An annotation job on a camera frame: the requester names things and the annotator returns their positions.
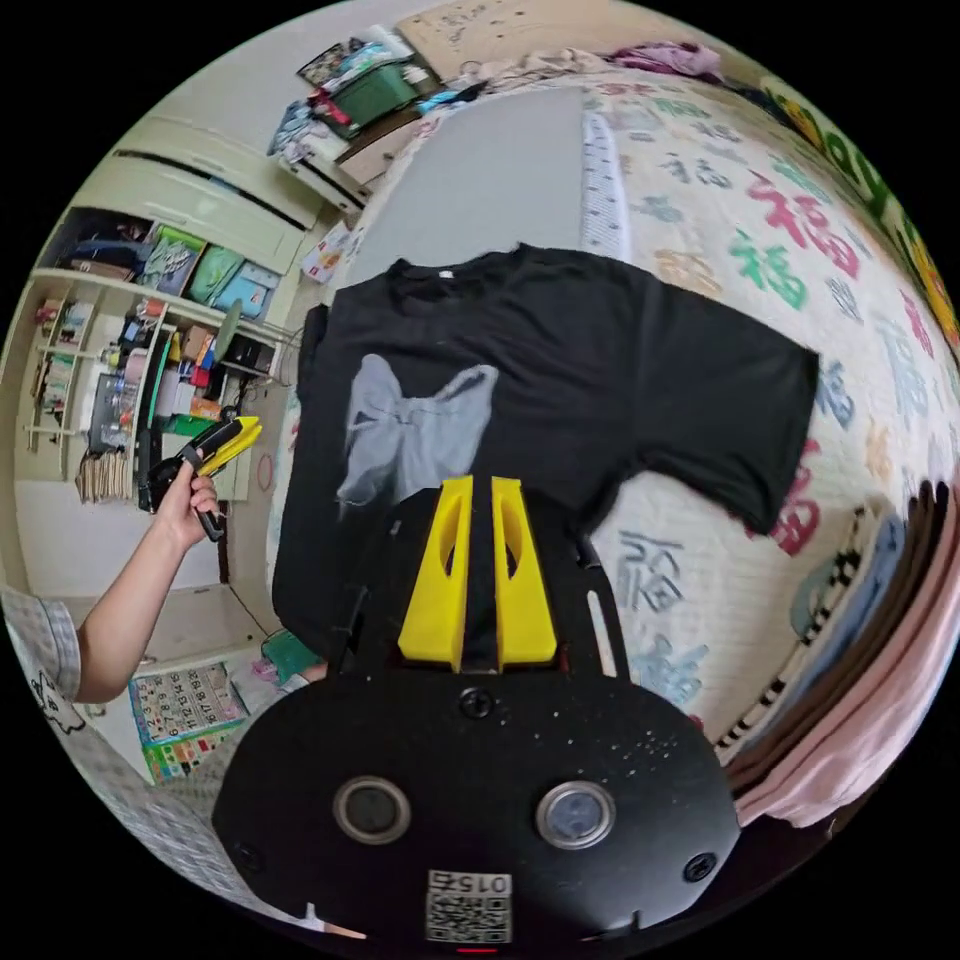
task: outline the gray print on t-shirt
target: gray print on t-shirt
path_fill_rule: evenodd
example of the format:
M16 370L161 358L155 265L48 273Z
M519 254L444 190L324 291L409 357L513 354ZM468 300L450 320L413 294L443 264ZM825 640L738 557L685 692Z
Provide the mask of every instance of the gray print on t-shirt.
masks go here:
M350 390L347 475L337 490L341 515L388 487L399 503L469 473L490 422L498 375L494 367L470 367L432 397L404 397L390 364L367 354Z

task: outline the white wall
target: white wall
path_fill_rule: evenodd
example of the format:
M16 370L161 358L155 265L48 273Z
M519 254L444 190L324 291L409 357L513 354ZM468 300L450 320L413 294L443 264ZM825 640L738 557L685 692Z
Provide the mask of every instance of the white wall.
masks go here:
M100 596L151 522L129 503L83 504L72 483L18 480L15 492L27 580L40 597ZM187 554L173 586L219 582L216 544L204 540Z
M438 0L343 0L248 40L181 84L151 111L217 130L258 151L283 111L310 88L297 70L355 30L385 27Z

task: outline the sleeve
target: sleeve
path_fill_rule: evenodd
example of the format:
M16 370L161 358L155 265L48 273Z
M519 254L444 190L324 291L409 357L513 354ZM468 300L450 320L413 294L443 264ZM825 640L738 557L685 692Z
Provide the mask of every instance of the sleeve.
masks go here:
M303 337L297 354L297 399L301 404L310 390L313 357L327 332L328 312L329 308L325 304L318 304L307 311L303 322Z
M626 269L628 461L769 534L806 449L818 354L733 307Z
M80 641L67 608L9 587L0 587L0 604L21 665L39 668L72 703L80 690Z

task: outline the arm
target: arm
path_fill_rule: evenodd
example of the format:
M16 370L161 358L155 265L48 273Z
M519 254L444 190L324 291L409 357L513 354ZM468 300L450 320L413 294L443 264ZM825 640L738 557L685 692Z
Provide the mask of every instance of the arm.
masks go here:
M107 703L133 677L183 558L204 537L194 509L216 512L216 491L184 464L133 556L80 627L78 703Z

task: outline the folded clothes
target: folded clothes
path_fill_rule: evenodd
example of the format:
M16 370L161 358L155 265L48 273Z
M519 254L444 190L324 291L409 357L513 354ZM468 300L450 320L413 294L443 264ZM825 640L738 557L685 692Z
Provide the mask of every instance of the folded clothes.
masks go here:
M777 699L776 717L759 733L747 738L747 744L775 733L777 718L783 716L820 679L836 661L855 643L874 611L883 601L897 564L903 552L905 525L892 505L880 518L876 537L864 553L860 569L847 589L845 602L838 606L830 622L810 651L810 661L797 676L789 690Z
M849 692L738 801L742 823L760 814L805 827L868 791L916 732L957 643L960 622L960 470L940 484L940 536L919 590Z
M937 542L933 487L924 483L918 499L912 504L903 552L883 601L857 643L810 687L799 702L778 718L775 733L750 744L727 767L727 777L735 795L761 784L770 771L849 692L873 662L916 595Z
M893 505L885 498L871 499L854 511L846 541L834 559L809 625L757 703L717 742L717 757L725 766L752 736L774 721L784 698L803 681L808 666L829 640L835 618L845 614L851 596L872 563L877 534L884 518L892 512Z

